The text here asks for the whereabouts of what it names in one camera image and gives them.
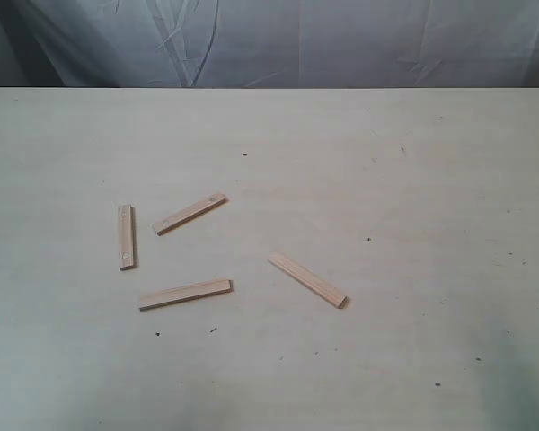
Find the wooden stick with hole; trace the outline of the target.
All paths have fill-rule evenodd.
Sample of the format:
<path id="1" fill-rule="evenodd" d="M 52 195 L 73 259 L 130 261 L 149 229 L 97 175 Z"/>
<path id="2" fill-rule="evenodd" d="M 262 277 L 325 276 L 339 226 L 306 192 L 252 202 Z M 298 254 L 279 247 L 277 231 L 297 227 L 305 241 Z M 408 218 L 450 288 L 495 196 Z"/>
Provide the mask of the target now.
<path id="1" fill-rule="evenodd" d="M 134 208 L 118 207 L 119 270 L 126 271 L 137 266 L 136 227 Z"/>

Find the white backdrop cloth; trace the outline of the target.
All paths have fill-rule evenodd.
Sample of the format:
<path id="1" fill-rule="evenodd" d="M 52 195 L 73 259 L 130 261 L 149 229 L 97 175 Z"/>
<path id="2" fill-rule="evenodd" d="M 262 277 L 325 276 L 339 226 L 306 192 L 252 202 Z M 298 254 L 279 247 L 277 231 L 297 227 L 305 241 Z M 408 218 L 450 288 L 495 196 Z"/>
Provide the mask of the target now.
<path id="1" fill-rule="evenodd" d="M 539 87 L 539 1 L 0 1 L 0 86 Z"/>

